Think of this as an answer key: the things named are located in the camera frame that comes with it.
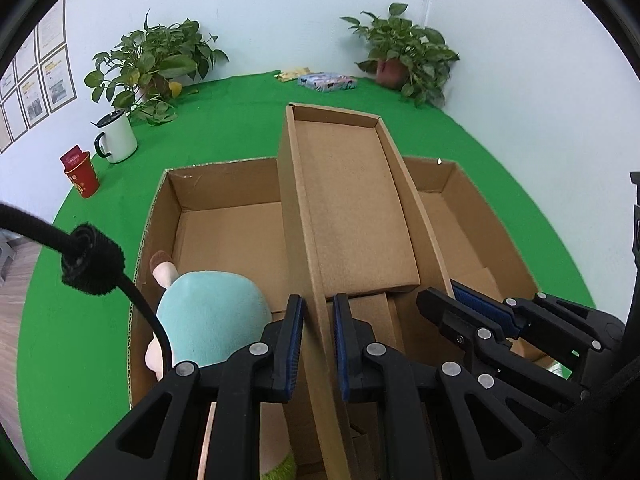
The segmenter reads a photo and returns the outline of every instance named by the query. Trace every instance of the black mug handle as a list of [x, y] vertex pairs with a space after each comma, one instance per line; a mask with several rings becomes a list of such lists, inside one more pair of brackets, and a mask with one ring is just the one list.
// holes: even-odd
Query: black mug handle
[[95, 141], [94, 141], [95, 153], [97, 153], [98, 156], [101, 156], [102, 158], [107, 158], [109, 155], [111, 155], [111, 152], [104, 153], [102, 148], [100, 147], [100, 139], [103, 138], [105, 135], [106, 134], [104, 132], [101, 132], [100, 135], [95, 137]]

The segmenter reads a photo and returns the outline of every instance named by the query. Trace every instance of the red paper cup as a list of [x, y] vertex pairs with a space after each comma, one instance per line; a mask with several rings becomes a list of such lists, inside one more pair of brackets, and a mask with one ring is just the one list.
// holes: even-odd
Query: red paper cup
[[82, 198], [89, 198], [100, 187], [100, 182], [95, 176], [94, 165], [91, 164], [91, 158], [89, 158], [89, 152], [85, 152], [86, 155], [82, 162], [71, 170], [65, 171], [66, 176], [74, 185], [74, 187], [80, 193]]

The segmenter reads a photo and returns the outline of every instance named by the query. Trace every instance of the wooden floor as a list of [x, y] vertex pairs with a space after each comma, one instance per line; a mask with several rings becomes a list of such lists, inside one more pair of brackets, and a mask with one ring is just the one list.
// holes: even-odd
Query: wooden floor
[[15, 247], [15, 251], [6, 282], [0, 286], [0, 423], [28, 464], [18, 418], [15, 371], [22, 308], [40, 246], [27, 241]]

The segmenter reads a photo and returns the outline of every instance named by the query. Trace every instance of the black mug lid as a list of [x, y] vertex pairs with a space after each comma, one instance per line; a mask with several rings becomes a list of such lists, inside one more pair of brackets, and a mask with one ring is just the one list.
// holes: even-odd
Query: black mug lid
[[111, 124], [116, 119], [119, 119], [124, 112], [125, 112], [124, 108], [120, 108], [119, 110], [114, 110], [110, 114], [106, 114], [97, 123], [95, 123], [95, 125], [98, 126], [98, 128], [104, 128], [107, 124]]

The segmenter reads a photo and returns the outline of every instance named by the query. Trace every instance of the potted plant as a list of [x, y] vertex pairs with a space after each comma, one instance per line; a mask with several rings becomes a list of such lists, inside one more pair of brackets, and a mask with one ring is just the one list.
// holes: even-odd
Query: potted plant
[[[204, 78], [217, 61], [228, 57], [214, 47], [217, 36], [202, 39], [196, 21], [149, 27], [145, 16], [143, 28], [123, 36], [114, 50], [96, 54], [95, 70], [86, 75], [84, 84], [94, 89], [91, 98], [96, 103], [104, 95], [133, 117], [150, 124], [167, 123], [177, 117], [170, 101], [182, 91], [175, 78]], [[114, 71], [118, 75], [108, 79]]]
[[371, 45], [369, 59], [356, 63], [361, 70], [375, 74], [378, 84], [413, 98], [416, 106], [428, 102], [441, 107], [451, 63], [460, 58], [437, 30], [403, 18], [406, 8], [407, 4], [391, 4], [387, 19], [363, 10], [361, 14], [371, 18], [368, 26], [351, 16], [341, 19]]

